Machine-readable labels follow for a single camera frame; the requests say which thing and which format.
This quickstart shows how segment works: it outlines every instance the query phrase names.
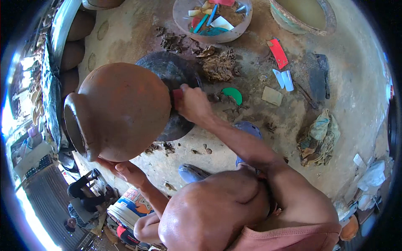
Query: corrugated metal wall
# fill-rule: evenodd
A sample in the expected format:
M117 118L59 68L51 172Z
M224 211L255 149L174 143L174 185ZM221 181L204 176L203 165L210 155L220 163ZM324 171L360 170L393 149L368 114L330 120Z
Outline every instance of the corrugated metal wall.
M70 236L64 228L63 223L70 217L67 187L60 170L51 165L30 178L23 188L36 216L54 243L63 251L73 251L87 232L77 227L73 236Z

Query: white plastic scraper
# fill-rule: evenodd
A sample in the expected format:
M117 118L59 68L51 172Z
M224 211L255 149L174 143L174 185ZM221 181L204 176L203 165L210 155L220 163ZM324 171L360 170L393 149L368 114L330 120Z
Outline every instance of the white plastic scraper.
M234 29L233 25L231 25L226 19L224 19L222 16L218 17L211 23L212 27L219 27L219 28L224 28L229 30Z
M295 89L293 87L293 81L292 77L290 76L289 70L280 72L275 69L272 69L272 71L274 72L275 77L277 78L279 85L281 86L282 89L285 87L288 92L291 92Z

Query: clay floor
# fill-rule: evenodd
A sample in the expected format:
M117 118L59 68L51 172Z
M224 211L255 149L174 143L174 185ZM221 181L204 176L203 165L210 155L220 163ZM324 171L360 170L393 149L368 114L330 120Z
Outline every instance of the clay floor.
M318 37L310 34L294 35L282 29L271 16L269 1L253 0L254 13L247 31L233 42L217 45L219 48L230 47L234 50L237 62L242 66L243 76L234 78L231 83L210 84L206 79L202 81L207 93L218 92L225 87L239 89L244 104L250 106L250 109L244 110L235 121L248 120L259 126L267 145L286 156L292 168L336 201L343 199L355 174L359 172L361 175L364 172L357 170L353 162L356 153L360 154L364 162L368 162L373 155L383 158L388 156L384 137L386 127L381 127L380 133L379 129L388 108L386 83L390 73L374 32L352 1L329 2L336 13L337 30L331 36ZM135 63L147 53L161 51L161 37L156 37L157 26L180 34L172 17L173 3L174 0L127 0L118 8L98 11L95 28L85 40L85 57L79 65L80 83L90 70L104 64ZM325 54L328 57L331 98L322 103L318 111L311 109L297 90L287 92L280 89L272 72L277 66L266 44L266 40L274 37L280 40L289 59L289 65L283 70L289 69L293 81L307 92L310 89L303 57L306 52ZM183 43L190 48L195 46L188 37ZM180 53L180 56L196 63L190 48ZM260 80L262 75L267 76L264 82ZM280 107L261 100L265 86L284 95ZM229 106L216 103L213 108L220 117L227 120L223 110ZM328 165L303 167L296 137L316 119L323 108L329 108L336 118L341 137ZM274 133L263 127L267 122L277 127ZM196 165L211 173L235 169L236 155L214 135L199 127L171 143L176 153L168 157L164 151L156 151L149 155L143 153L132 160L156 187L169 195L185 185L177 173L182 163ZM212 154L191 152L195 149L204 153L203 144L207 144ZM88 163L81 156L75 157L81 170L98 168L106 181L121 194L129 187L97 163ZM170 183L174 190L169 191L164 186L165 182Z

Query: pottery wheel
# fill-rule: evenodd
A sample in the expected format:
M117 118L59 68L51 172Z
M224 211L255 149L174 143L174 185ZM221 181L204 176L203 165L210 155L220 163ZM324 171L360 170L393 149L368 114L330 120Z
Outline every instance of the pottery wheel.
M157 140L173 141L180 139L193 129L194 123L187 121L174 109L172 91L179 89L182 84L188 84L192 88L200 87L203 89L204 86L197 72L187 60L165 51L147 54L138 60L136 65L149 69L158 75L169 88L172 110L170 111L169 121Z

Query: pink shirt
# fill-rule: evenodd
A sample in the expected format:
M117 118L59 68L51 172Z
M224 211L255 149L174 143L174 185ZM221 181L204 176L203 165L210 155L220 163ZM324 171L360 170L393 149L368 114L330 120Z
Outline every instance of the pink shirt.
M334 223L287 227L256 232L244 227L228 251L332 251L339 240L341 226Z

